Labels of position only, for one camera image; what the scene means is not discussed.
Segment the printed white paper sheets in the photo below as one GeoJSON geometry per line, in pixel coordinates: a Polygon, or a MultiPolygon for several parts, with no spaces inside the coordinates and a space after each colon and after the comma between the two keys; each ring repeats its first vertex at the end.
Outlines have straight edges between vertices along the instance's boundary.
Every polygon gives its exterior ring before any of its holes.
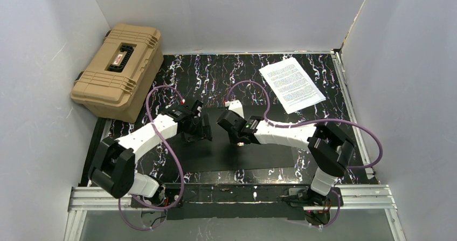
{"type": "Polygon", "coordinates": [[[295,58],[267,65],[260,69],[260,74],[287,114],[326,100],[324,94],[295,58]]]}

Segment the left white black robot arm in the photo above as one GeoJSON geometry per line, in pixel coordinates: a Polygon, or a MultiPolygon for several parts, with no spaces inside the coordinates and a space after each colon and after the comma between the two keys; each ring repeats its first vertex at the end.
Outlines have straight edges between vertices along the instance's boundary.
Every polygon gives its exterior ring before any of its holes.
{"type": "Polygon", "coordinates": [[[212,140],[209,117],[202,109],[202,101],[187,99],[162,110],[152,122],[131,134],[103,139],[89,167],[89,180],[114,198],[126,194],[146,198],[157,196],[164,185],[153,177],[136,172],[135,165],[162,139],[180,135],[186,142],[212,140]]]}

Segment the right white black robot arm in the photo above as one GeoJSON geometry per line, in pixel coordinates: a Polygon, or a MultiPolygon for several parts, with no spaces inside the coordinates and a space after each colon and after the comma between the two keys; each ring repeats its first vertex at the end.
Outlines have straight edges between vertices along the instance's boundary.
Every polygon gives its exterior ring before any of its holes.
{"type": "Polygon", "coordinates": [[[309,194],[327,196],[337,180],[345,175],[355,152],[353,140],[333,122],[323,121],[292,127],[279,122],[269,124],[259,116],[248,120],[226,110],[217,124],[227,131],[231,143],[278,144],[308,150],[317,170],[309,194]]]}

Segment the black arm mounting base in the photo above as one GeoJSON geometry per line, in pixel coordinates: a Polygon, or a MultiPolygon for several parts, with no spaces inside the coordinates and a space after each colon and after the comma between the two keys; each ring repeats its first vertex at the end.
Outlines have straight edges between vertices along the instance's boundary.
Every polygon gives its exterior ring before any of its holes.
{"type": "Polygon", "coordinates": [[[309,198],[307,184],[201,184],[184,186],[182,199],[168,220],[197,218],[317,219],[327,223],[344,206],[339,188],[324,198],[309,198]]]}

